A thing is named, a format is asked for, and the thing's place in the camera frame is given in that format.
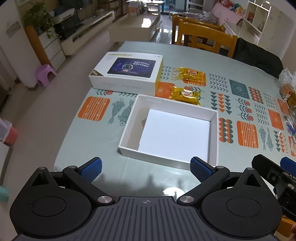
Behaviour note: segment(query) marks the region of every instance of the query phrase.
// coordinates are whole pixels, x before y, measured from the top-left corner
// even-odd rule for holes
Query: yellow plastic wrapper
[[[179,71],[178,79],[183,80],[184,83],[205,86],[206,76],[204,72],[183,67],[180,67]]]
[[[200,92],[193,92],[174,86],[172,87],[172,94],[170,96],[170,99],[189,104],[200,105],[198,97],[200,97]]]

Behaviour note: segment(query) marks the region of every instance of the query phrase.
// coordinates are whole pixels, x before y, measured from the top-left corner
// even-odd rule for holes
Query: purple stool
[[[50,72],[57,76],[57,73],[49,64],[44,64],[36,69],[35,77],[37,81],[41,82],[45,87],[47,87],[50,85],[47,77]]]

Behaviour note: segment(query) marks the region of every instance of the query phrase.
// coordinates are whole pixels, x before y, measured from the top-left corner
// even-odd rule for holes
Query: triangular hole
[[[248,186],[253,186],[253,187],[261,187],[259,182],[257,181],[256,177],[254,176],[254,174],[251,174],[248,177],[248,180],[246,182],[246,185]]]
[[[40,185],[46,185],[48,184],[48,180],[44,173],[38,173],[35,180],[32,183],[32,186],[40,186]]]

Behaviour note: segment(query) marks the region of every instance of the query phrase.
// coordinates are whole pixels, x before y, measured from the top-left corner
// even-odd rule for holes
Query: tv stand
[[[83,21],[83,26],[78,28],[66,40],[61,42],[65,55],[73,55],[86,41],[94,36],[105,26],[112,24],[115,19],[114,11],[105,11],[98,16]]]

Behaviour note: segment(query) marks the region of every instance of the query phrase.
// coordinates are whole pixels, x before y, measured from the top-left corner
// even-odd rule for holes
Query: pink blanket
[[[216,3],[211,11],[217,18],[220,25],[224,24],[224,20],[230,23],[238,24],[242,16],[230,11],[229,8],[224,7],[221,3]]]

